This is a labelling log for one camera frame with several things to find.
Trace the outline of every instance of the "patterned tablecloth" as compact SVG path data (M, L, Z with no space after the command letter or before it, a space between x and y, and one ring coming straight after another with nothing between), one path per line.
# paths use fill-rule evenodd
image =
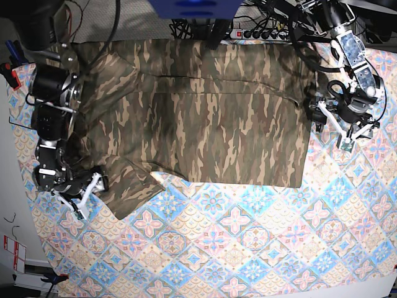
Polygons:
M254 297L391 274L397 264L397 55L369 50L368 58L388 88L381 129L352 154L336 148L332 127L312 133L299 189L193 184L153 173L166 191L123 221L91 196L89 220L76 222L55 197L37 194L31 178L37 134L13 125L44 252L55 272L69 275L60 296ZM33 68L19 68L23 87L8 89L11 121L25 126Z

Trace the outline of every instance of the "shirt sleeve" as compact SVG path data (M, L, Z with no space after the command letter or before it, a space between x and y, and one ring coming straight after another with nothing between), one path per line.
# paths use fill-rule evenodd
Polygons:
M108 175L109 191L97 195L119 220L164 190L150 173L124 157L104 155L98 164Z

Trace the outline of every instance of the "blue device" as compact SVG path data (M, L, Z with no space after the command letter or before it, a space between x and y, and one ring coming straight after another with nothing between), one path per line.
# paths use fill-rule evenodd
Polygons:
M162 19L232 19L243 0L149 0Z

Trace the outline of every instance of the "camouflage fabric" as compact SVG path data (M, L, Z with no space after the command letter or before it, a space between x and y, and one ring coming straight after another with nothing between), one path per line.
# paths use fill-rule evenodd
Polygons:
M90 61L102 45L77 50ZM152 171L300 187L311 125L303 103L314 82L289 45L112 43L87 77L81 106L89 163L109 175L100 198L124 218L163 190Z

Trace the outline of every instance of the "electrical wire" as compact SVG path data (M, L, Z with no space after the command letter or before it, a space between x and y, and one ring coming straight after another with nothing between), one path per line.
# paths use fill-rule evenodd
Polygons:
M331 20L331 11L329 10L328 2L327 0L321 0L321 5L323 6L324 14L325 14L325 19L328 23L328 26L330 28L334 27L334 24Z
M8 219L6 219L5 217L3 217L4 218L4 220L6 221L6 222L9 222L10 224L12 224L14 221L15 221L15 218L17 217L17 214L14 212L14 218L12 219L12 220L8 220Z
M26 104L28 105L28 106L32 106L32 107L34 107L35 106L35 104L32 104L31 102L29 102L27 99L28 99L28 97L29 97L29 95L30 95L30 93L28 92L27 94L26 94L26 96L25 96L25 102L26 102Z
M193 33L191 31L190 25L185 19L173 19L171 20L171 24L169 24L169 28L171 29L171 35L175 39L187 39L193 38Z
M269 19L270 19L270 16L267 17L266 19L261 20L258 24L256 24L255 28L253 28L253 29L251 30L251 32L255 32L259 27L261 27L262 30L266 29L267 24L269 23Z
M99 50L98 54L92 59L92 61L86 66L85 70L82 71L82 73L79 75L79 77L77 79L75 79L74 81L72 81L69 85L67 85L65 88L63 88L59 94L57 94L56 96L53 96L49 99L44 99L43 101L41 101L39 104L44 104L46 102L49 101L54 101L55 99L57 99L60 95L62 95L64 92L66 92L69 88L73 88L75 87L75 85L77 85L79 78L81 78L82 76L88 75L89 72L91 71L91 68L94 66L94 64L96 63L96 61L99 59L100 56L102 56L105 51L107 50L107 48L109 47L111 41L114 38L114 35L117 31L117 27L118 27L118 22L120 20L120 11L121 11L121 1L120 0L115 0L116 3L116 13L115 13L115 17L114 17L114 23L113 23L113 27L112 27L112 31L109 34L109 37L107 38L104 46Z
M35 130L35 129L33 129L32 127L28 127L28 126L24 126L24 125L22 125L22 124L18 124L18 123L15 123L15 122L11 122L11 116L8 117L8 123L10 123L10 124L12 124L12 125L19 126L19 127L23 127L24 129Z
M258 24L258 22L256 21L256 19L254 19L253 17L250 17L250 16L238 16L238 17L234 17L233 18L233 20L235 20L235 19L243 19L243 18L245 18L245 19L250 19L252 22L254 22L256 25Z
M66 23L69 24L69 36L70 36L70 33L72 32L72 21L73 21L72 12L71 12L71 10L70 10L68 5L66 5L66 10L69 13L68 20L66 21Z
M370 32L370 33L372 33L372 34L375 34L377 37L381 37L381 38L397 38L397 36L379 35L378 33L376 33L376 32L374 32L374 31L368 29L366 24L365 24L365 27L364 27L362 24L360 24L359 22L356 22L356 24L359 25L359 26L360 26L361 28L363 28L363 30L364 30L363 32L361 32L361 33L359 33L359 34L357 34L357 35L361 35L361 34L363 34L364 32Z
M47 295L45 296L45 298L49 298L53 287L54 287L54 284L51 284L50 290L48 290Z
M68 0L68 1L74 3L80 10L80 22L79 22L79 25L77 26L76 30L74 30L73 33L70 35L70 38L73 38L72 42L74 42L74 39L76 38L77 32L80 29L81 24L83 23L84 11L81 8L80 4L78 4L75 0Z
M338 93L334 90L334 86L339 86L342 89L342 94ZM334 79L332 81L330 81L327 85L327 90L329 93L331 93L338 101L340 101L341 99L344 100L344 102L346 104L349 104L348 98L347 98L347 89L345 87L345 85L341 82L338 81L337 79Z
M15 229L15 228L20 228L20 226L14 225L14 226L12 226L12 228L11 228L12 236L14 236L15 240L18 241L17 237L14 235L14 229Z
M365 59L365 60L366 60L367 63L372 67L372 69L375 71L375 73L377 74L377 76L380 77L380 75L379 75L377 69L372 65L372 63L370 62L370 60L368 60L368 59ZM384 89L385 89L385 107L383 108L383 112L382 112L382 114L379 116L379 118L376 120L376 122L379 122L379 121L383 118L383 116L385 115L385 112L386 112L386 107L387 107L387 91L386 91L386 86L383 85L383 87L384 87Z
M323 67L302 53L300 46L298 44L297 38L295 37L294 30L293 30L293 22L296 21L297 17L298 17L297 13L294 13L292 16L289 17L288 30L289 30L289 34L290 34L291 43L295 49L295 52L299 56L299 58L301 58L302 61L306 63L306 65L308 65L310 68L312 68L316 71L320 71L323 73L338 73L338 72L340 72L339 68Z
M83 12L86 10L86 8L87 8L87 6L88 6L88 4L91 2L91 0L88 0L87 1L87 3L86 3L86 5L84 6L84 8L83 8Z

